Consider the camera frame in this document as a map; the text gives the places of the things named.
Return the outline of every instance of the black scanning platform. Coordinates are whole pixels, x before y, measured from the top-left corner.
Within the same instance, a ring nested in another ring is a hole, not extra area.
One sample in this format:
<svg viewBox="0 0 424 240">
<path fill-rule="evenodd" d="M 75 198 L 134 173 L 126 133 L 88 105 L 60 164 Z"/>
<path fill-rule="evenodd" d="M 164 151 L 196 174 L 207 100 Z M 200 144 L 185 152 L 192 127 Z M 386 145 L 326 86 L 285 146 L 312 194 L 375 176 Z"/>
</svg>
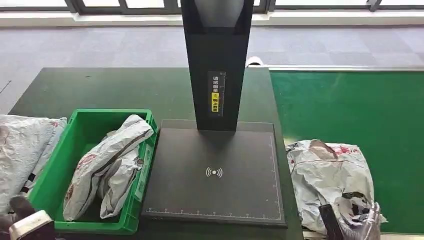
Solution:
<svg viewBox="0 0 424 240">
<path fill-rule="evenodd" d="M 272 123 L 203 131 L 163 120 L 142 216 L 284 227 L 278 176 Z"/>
</svg>

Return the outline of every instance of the white plastic package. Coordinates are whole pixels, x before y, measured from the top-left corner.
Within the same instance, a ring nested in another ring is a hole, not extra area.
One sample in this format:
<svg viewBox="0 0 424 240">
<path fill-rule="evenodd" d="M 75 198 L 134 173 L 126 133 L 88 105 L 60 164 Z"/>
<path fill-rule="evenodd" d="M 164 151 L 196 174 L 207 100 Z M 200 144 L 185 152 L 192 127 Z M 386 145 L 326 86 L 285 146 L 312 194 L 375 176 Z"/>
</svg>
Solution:
<svg viewBox="0 0 424 240">
<path fill-rule="evenodd" d="M 304 227 L 326 234 L 318 207 L 331 204 L 337 218 L 348 215 L 349 207 L 339 207 L 346 194 L 361 195 L 365 208 L 374 202 L 373 179 L 358 146 L 314 139 L 292 143 L 286 152 Z"/>
<path fill-rule="evenodd" d="M 0 214 L 9 211 L 10 198 L 34 186 L 66 123 L 66 117 L 0 115 Z"/>
<path fill-rule="evenodd" d="M 74 221 L 93 202 L 101 177 L 120 157 L 153 134 L 150 125 L 138 115 L 129 116 L 115 134 L 87 152 L 79 161 L 63 202 L 63 218 Z"/>
<path fill-rule="evenodd" d="M 106 219 L 120 213 L 127 199 L 137 171 L 142 168 L 139 162 L 139 146 L 118 158 L 109 171 L 101 178 L 97 195 L 103 199 L 100 218 Z"/>
</svg>

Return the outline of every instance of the gray carpet floor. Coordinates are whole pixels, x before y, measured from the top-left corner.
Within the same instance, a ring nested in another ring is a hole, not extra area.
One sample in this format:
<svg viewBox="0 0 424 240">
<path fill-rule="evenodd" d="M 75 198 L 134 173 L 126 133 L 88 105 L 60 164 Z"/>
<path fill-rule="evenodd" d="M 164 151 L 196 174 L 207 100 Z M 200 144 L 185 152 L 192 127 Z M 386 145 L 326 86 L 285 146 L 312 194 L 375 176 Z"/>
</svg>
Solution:
<svg viewBox="0 0 424 240">
<path fill-rule="evenodd" d="M 248 57 L 273 65 L 424 67 L 424 28 L 253 27 Z M 182 27 L 0 29 L 0 114 L 43 67 L 187 67 Z"/>
</svg>

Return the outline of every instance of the wireless symbol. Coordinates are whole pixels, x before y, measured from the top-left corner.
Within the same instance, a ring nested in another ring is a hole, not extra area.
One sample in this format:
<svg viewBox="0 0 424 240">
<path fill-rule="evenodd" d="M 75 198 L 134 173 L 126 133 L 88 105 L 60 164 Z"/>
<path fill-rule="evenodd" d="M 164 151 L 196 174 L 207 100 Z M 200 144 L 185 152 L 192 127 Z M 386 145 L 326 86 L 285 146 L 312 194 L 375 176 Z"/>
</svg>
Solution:
<svg viewBox="0 0 424 240">
<path fill-rule="evenodd" d="M 210 177 L 212 175 L 216 175 L 219 178 L 221 178 L 223 176 L 223 169 L 222 168 L 218 168 L 218 170 L 212 170 L 210 167 L 206 168 L 206 177 Z"/>
</svg>

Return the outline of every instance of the black vertical pillar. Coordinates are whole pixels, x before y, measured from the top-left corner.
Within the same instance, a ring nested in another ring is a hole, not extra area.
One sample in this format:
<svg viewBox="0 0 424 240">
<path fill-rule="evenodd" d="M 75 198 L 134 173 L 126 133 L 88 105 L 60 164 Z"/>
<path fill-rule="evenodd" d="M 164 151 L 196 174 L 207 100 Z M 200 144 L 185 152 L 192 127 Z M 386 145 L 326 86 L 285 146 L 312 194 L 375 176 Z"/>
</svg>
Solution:
<svg viewBox="0 0 424 240">
<path fill-rule="evenodd" d="M 253 3 L 181 0 L 198 130 L 236 130 Z"/>
</svg>

